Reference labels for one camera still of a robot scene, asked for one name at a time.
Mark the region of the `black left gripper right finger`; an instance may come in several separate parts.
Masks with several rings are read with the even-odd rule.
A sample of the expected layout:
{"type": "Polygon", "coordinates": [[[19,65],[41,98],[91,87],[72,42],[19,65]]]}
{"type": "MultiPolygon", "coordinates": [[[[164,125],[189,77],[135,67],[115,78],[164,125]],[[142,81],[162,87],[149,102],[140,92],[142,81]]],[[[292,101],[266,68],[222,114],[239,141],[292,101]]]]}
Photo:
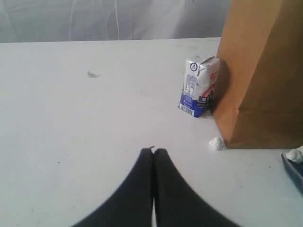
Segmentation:
{"type": "Polygon", "coordinates": [[[158,227],[237,227],[187,184],[166,149],[154,152],[155,212],[158,227]]]}

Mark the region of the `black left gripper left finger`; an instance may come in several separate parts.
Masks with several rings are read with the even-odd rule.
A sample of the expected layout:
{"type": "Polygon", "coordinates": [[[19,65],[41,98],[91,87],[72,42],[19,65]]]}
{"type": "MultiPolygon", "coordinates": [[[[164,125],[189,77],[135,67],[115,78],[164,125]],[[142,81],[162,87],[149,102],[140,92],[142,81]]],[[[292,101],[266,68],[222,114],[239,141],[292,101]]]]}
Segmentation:
{"type": "Polygon", "coordinates": [[[75,227],[151,227],[153,153],[143,148],[115,192],[75,227]]]}

